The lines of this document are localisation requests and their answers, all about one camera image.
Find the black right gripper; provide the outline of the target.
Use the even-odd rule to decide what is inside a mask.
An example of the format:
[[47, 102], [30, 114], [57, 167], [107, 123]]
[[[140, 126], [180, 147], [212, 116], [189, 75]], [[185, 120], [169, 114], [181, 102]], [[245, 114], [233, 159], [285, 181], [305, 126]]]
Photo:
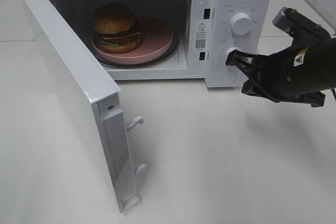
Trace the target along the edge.
[[237, 67], [247, 77], [255, 77], [243, 84], [243, 94], [318, 108], [324, 106], [326, 97], [321, 92], [326, 88], [325, 56], [318, 50], [283, 50], [266, 57], [260, 67], [262, 55], [234, 49], [228, 54], [226, 65]]

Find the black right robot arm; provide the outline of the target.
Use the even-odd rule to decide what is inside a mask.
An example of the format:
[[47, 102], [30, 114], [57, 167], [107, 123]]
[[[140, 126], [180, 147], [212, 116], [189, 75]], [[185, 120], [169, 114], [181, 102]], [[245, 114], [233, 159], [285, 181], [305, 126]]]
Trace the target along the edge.
[[233, 50], [226, 64], [248, 79], [242, 93], [273, 102], [324, 105], [324, 90], [335, 89], [335, 39], [315, 45], [286, 48], [269, 56]]

